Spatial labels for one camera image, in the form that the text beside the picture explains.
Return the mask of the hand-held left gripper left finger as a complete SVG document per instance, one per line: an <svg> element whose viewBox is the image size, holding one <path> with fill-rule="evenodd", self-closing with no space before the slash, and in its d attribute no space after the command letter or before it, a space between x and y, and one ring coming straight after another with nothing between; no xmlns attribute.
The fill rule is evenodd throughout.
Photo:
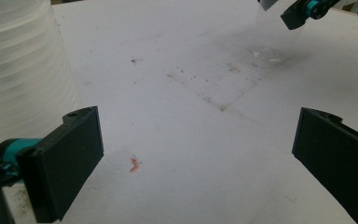
<svg viewBox="0 0 358 224"><path fill-rule="evenodd" d="M43 138L12 138L0 144L0 223L13 216L3 193L21 181L38 223L63 219L101 158L103 139L96 106L62 117Z"/></svg>

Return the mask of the single clear plastic cup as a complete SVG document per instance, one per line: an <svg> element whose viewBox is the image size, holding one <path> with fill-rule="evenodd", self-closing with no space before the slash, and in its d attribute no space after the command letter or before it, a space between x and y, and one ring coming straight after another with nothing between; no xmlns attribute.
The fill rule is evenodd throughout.
<svg viewBox="0 0 358 224"><path fill-rule="evenodd" d="M254 57L273 64L282 64L293 57L302 28L289 30L281 15L294 2L295 0L279 0L268 11L259 6L249 44Z"/></svg>

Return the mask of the small orange scrap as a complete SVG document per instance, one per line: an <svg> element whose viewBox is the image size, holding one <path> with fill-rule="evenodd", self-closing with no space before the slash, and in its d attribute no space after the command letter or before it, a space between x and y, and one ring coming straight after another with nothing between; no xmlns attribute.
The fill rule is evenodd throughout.
<svg viewBox="0 0 358 224"><path fill-rule="evenodd" d="M132 163L132 168L130 169L130 172L134 173L139 169L141 163L135 157L131 158L131 163Z"/></svg>

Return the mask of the stack of clear plastic cups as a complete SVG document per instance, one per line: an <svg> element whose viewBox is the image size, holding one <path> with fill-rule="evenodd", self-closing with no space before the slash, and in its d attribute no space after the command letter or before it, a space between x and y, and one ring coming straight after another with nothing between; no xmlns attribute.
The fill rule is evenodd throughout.
<svg viewBox="0 0 358 224"><path fill-rule="evenodd" d="M44 137L81 106L50 0L0 0L0 143Z"/></svg>

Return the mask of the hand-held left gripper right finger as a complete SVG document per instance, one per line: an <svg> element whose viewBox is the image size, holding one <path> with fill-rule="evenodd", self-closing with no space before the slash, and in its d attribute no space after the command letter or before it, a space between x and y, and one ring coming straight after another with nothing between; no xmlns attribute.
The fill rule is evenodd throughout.
<svg viewBox="0 0 358 224"><path fill-rule="evenodd" d="M292 153L358 224L358 132L336 115L303 107Z"/></svg>

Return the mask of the white foam mat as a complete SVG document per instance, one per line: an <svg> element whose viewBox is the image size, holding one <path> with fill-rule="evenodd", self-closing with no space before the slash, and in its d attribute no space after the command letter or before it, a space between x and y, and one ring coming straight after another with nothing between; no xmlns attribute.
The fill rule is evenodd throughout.
<svg viewBox="0 0 358 224"><path fill-rule="evenodd" d="M300 110L358 131L358 17L249 56L253 0L95 0L54 12L104 156L55 224L354 224L292 155ZM131 173L131 158L141 164Z"/></svg>

